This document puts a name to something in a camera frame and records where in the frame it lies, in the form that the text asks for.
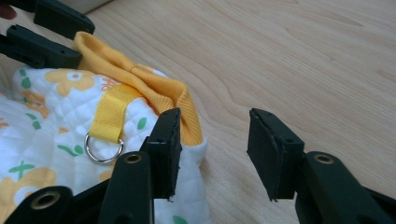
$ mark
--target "silver ring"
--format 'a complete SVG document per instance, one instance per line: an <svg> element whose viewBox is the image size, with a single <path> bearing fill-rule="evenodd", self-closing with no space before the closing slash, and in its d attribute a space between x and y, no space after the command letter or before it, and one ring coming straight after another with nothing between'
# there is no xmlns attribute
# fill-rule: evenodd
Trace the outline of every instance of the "silver ring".
<svg viewBox="0 0 396 224"><path fill-rule="evenodd" d="M120 144L120 146L119 146L119 150L117 151L117 154L116 154L115 156L113 156L112 158L110 158L110 159L107 159L107 160L99 160L99 159L97 159L96 157L94 157L94 156L92 155L92 153L90 152L90 146L89 146L90 139L91 139L90 133L87 133L87 135L85 135L84 147L85 147L85 152L87 153L88 157L89 157L89 158L91 159L91 161L93 161L94 163L101 164L101 165L110 164L112 161L116 160L116 159L122 154L122 152L123 152L123 142L122 142L122 140L119 138L119 144Z"/></svg>

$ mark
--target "yellow fabric loop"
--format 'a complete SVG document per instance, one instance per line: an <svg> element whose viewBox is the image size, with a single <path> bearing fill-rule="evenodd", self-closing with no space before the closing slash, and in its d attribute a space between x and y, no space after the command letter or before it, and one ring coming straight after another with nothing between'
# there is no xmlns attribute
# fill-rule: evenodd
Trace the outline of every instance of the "yellow fabric loop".
<svg viewBox="0 0 396 224"><path fill-rule="evenodd" d="M155 75L88 33L76 34L74 49L83 56L79 69L106 75L136 88L148 99L157 115L179 107L181 141L187 146L204 142L194 103L182 82Z"/></svg>
<svg viewBox="0 0 396 224"><path fill-rule="evenodd" d="M124 84L107 90L96 109L90 136L117 144L122 135L126 107L139 96L143 95L135 88Z"/></svg>

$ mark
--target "wood grain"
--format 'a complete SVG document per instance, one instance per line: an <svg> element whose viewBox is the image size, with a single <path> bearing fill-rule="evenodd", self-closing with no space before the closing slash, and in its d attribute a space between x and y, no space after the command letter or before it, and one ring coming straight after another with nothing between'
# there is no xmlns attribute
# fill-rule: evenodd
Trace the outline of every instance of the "wood grain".
<svg viewBox="0 0 396 224"><path fill-rule="evenodd" d="M298 223L294 202L269 202L247 156L248 111L275 113L306 151L333 154L396 198L395 10L388 0L117 0L89 16L107 44L190 87L215 223ZM19 66L0 64L2 82Z"/></svg>

